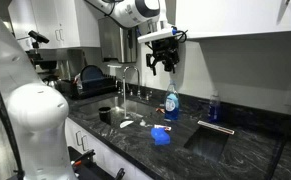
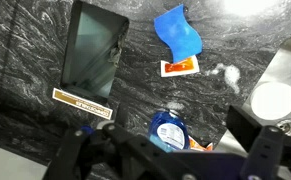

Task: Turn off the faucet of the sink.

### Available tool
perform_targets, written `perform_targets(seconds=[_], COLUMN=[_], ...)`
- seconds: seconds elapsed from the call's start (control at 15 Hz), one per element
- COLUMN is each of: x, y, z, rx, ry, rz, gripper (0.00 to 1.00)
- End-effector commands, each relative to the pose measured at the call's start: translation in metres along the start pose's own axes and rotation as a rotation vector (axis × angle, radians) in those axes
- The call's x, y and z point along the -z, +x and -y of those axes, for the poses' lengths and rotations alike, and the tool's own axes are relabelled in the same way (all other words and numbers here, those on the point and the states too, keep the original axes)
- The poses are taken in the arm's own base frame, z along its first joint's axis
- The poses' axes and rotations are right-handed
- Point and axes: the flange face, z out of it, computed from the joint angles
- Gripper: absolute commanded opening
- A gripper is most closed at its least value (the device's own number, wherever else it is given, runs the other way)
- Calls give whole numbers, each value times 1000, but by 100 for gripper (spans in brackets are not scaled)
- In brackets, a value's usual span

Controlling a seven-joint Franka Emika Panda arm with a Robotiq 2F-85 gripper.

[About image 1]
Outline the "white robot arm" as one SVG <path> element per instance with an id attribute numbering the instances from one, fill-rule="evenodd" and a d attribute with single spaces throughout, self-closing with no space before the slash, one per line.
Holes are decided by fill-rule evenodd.
<path id="1" fill-rule="evenodd" d="M 165 0 L 85 0 L 123 28 L 148 23 L 140 43 L 171 38 Z M 0 120 L 17 164 L 17 180 L 77 180 L 69 158 L 65 121 L 69 105 L 36 73 L 28 55 L 0 18 Z"/>

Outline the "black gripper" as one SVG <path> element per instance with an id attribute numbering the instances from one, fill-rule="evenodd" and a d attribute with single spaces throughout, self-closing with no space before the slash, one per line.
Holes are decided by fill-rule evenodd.
<path id="1" fill-rule="evenodd" d="M 166 72 L 175 73 L 175 64 L 179 62 L 178 41 L 175 38 L 166 38 L 147 43 L 147 46 L 152 50 L 151 54 L 146 55 L 146 65 L 152 66 L 153 75 L 156 76 L 155 63 L 150 59 L 168 63 L 164 65 Z"/>

